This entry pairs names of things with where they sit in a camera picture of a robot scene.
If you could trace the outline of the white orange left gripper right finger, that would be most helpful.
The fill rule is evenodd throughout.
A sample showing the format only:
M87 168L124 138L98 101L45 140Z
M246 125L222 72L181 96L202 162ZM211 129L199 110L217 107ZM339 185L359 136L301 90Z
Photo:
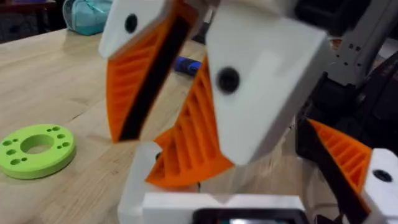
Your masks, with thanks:
M315 163L343 223L397 223L397 156L313 119L297 126L297 154Z

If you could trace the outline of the finger of the white orange right gripper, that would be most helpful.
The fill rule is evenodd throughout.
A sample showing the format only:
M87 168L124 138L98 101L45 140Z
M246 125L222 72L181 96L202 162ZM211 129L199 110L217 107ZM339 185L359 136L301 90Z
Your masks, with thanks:
M200 1L113 1L99 44L107 60L106 107L113 142L139 139L159 91L200 20Z
M219 4L206 48L174 126L156 140L150 184L193 185L267 154L331 54L324 30L243 2Z

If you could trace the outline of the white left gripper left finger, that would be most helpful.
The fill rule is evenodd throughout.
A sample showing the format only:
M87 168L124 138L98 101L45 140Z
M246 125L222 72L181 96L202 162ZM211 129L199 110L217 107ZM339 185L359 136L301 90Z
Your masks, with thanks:
M142 142L137 145L118 205L118 220L120 224L144 223L142 203L145 194L162 191L160 188L145 182L155 164L155 157L160 152L160 147L152 141Z

